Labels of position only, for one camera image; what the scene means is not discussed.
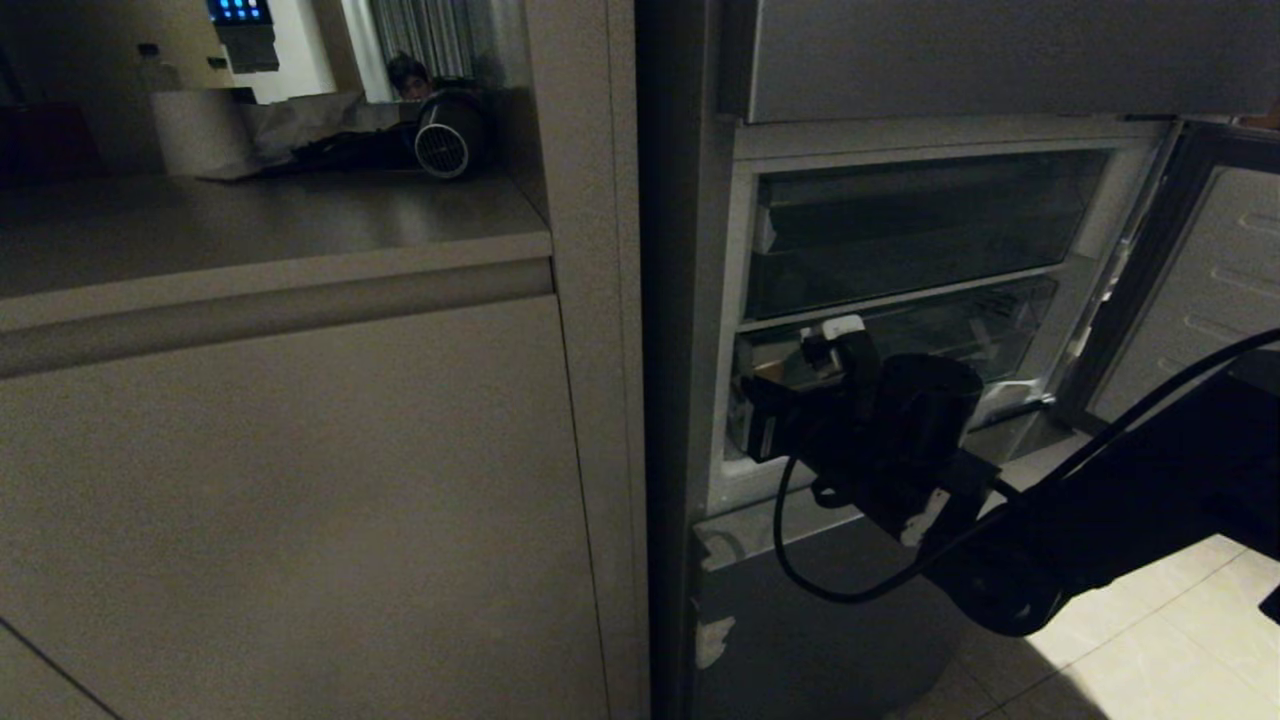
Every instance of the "refrigerator door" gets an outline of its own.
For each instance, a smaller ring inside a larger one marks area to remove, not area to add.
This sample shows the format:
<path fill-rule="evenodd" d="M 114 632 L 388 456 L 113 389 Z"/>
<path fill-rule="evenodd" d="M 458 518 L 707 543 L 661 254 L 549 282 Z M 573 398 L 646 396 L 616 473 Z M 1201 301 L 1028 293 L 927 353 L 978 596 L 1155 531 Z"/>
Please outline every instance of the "refrigerator door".
<path fill-rule="evenodd" d="M 1280 325 L 1280 135 L 1189 126 L 1060 393 L 1097 432 L 1174 373 Z"/>
<path fill-rule="evenodd" d="M 1265 113 L 1276 37 L 1272 0 L 735 0 L 719 106 L 748 123 Z"/>

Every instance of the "gray cabinet panel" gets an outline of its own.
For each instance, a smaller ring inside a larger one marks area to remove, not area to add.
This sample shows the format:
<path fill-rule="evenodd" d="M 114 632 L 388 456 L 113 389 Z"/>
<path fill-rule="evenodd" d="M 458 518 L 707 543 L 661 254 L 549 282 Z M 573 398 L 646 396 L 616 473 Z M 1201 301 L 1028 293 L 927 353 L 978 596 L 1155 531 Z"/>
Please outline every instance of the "gray cabinet panel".
<path fill-rule="evenodd" d="M 605 714 L 554 297 L 4 380 L 0 421 L 0 610 L 125 716 Z"/>
<path fill-rule="evenodd" d="M 726 4 L 724 110 L 751 123 L 1023 113 L 1265 113 L 1270 0 Z"/>

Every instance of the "floor tile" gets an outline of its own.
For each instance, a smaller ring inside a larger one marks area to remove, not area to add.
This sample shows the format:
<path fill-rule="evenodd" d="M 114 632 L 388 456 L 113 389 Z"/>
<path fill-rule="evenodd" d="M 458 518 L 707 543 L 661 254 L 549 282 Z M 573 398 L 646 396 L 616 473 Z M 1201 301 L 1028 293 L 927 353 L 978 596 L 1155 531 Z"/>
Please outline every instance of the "floor tile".
<path fill-rule="evenodd" d="M 1151 616 L 1005 706 L 1011 720 L 1275 720 L 1276 706 Z"/>
<path fill-rule="evenodd" d="M 965 669 L 997 702 L 1005 702 L 1102 646 L 1149 607 L 1121 587 L 1073 598 L 1047 628 L 1027 638 L 975 629 L 960 648 Z"/>
<path fill-rule="evenodd" d="M 1114 584 L 1126 588 L 1147 607 L 1156 610 L 1235 560 L 1244 550 L 1235 541 L 1213 536 L 1134 570 Z"/>
<path fill-rule="evenodd" d="M 1161 610 L 1160 616 L 1280 705 L 1280 625 L 1257 610 L 1276 585 L 1280 562 L 1245 551 Z"/>
<path fill-rule="evenodd" d="M 928 694 L 886 715 L 884 720 L 975 720 L 995 708 L 996 702 L 991 696 L 983 692 L 959 662 L 952 662 Z"/>

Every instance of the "person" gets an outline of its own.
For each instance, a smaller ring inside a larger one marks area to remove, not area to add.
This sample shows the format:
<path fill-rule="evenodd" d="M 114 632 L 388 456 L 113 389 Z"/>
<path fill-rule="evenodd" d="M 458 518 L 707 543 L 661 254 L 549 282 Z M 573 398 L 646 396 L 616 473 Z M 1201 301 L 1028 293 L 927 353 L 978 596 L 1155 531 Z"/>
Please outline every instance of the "person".
<path fill-rule="evenodd" d="M 387 63 L 387 77 L 399 92 L 401 100 L 426 100 L 434 90 L 426 65 L 404 53 L 398 53 Z"/>

